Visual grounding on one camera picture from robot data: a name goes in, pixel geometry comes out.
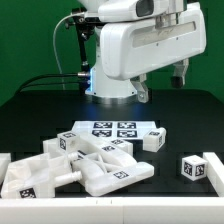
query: white plastic part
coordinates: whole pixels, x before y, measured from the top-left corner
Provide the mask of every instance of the white plastic part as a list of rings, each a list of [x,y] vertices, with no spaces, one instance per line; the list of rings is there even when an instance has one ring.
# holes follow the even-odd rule
[[[159,29],[155,19],[106,24],[100,37],[105,74],[127,80],[204,52],[205,23],[199,3],[189,4],[178,21]]]
[[[222,224],[223,209],[224,200],[212,197],[0,200],[0,222],[74,224],[75,219],[84,224]]]
[[[89,179],[96,179],[99,176],[103,176],[105,173],[103,170],[93,161],[88,159],[81,159],[78,161],[72,162],[73,170],[79,170],[82,172],[82,179],[79,180],[83,186],[85,186],[85,182]]]
[[[164,145],[166,140],[166,129],[152,129],[143,137],[143,150],[150,152],[158,152]]]
[[[55,188],[79,180],[67,156],[41,154],[10,163],[2,186],[2,198],[51,198]]]
[[[84,153],[99,153],[107,163],[122,167],[136,164],[136,160],[132,156],[92,134],[80,133],[80,143],[83,145]]]
[[[98,178],[87,180],[85,189],[92,196],[101,196],[153,175],[153,166],[139,162],[133,166],[123,167]]]
[[[0,153],[0,185],[2,184],[5,178],[6,170],[10,162],[10,153]]]
[[[208,162],[207,177],[219,197],[224,197],[224,166],[213,152],[203,153],[203,158]]]
[[[139,0],[110,0],[99,7],[99,19],[102,22],[125,22],[155,17],[167,11],[169,0],[153,0],[153,11],[147,16],[138,16],[136,5]]]
[[[195,181],[206,177],[208,162],[193,155],[182,159],[181,174]]]
[[[131,142],[122,139],[113,139],[110,141],[110,144],[116,146],[133,157],[133,144]]]
[[[55,187],[64,186],[66,184],[69,184],[81,179],[82,179],[82,174],[80,171],[58,176],[55,178]]]
[[[142,140],[150,130],[155,129],[154,121],[76,121],[72,131],[77,135],[88,132],[105,139]]]

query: cube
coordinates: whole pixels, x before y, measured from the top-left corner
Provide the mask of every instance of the cube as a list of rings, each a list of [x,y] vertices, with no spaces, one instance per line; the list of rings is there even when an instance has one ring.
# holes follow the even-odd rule
[[[208,162],[199,156],[193,155],[182,159],[181,174],[192,181],[207,176]]]
[[[150,132],[143,137],[143,150],[157,152],[164,145],[165,139],[165,128],[151,129]]]
[[[111,140],[110,143],[133,157],[133,144],[131,142],[122,139],[114,139]]]
[[[58,147],[61,150],[65,150],[67,153],[76,151],[79,136],[72,131],[63,132],[57,135]]]

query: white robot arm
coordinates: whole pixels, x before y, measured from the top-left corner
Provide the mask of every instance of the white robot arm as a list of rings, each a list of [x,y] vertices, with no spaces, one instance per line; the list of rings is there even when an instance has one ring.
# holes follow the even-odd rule
[[[174,64],[174,85],[184,85],[188,58],[206,47],[199,3],[185,0],[79,0],[85,21],[98,20],[97,60],[86,94],[118,103],[148,101],[146,73]]]

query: green backdrop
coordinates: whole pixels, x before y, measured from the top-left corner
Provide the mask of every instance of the green backdrop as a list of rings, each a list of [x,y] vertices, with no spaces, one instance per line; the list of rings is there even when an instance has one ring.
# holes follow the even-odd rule
[[[224,2],[201,0],[207,27],[207,48],[204,54],[190,60],[184,89],[203,89],[224,102]],[[79,6],[76,0],[0,0],[0,105],[11,98],[27,79],[58,73],[52,47],[55,25]],[[94,38],[87,44],[90,63],[95,60]],[[63,72],[80,68],[77,38],[74,29],[61,27],[57,47]],[[148,75],[148,86],[169,89],[173,67]]]

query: black tabletop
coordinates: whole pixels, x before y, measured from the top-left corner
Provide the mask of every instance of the black tabletop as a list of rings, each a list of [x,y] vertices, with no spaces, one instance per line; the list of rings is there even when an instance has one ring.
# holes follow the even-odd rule
[[[75,121],[155,121],[167,130],[157,152],[135,141],[134,157],[155,167],[152,178],[109,196],[217,196],[207,178],[191,181],[181,175],[181,159],[215,152],[224,159],[224,104],[200,90],[152,92],[152,102],[102,105],[74,91],[22,92],[0,107],[0,153],[13,161],[43,152],[42,141],[72,129]],[[78,183],[57,189],[57,197],[89,196]]]

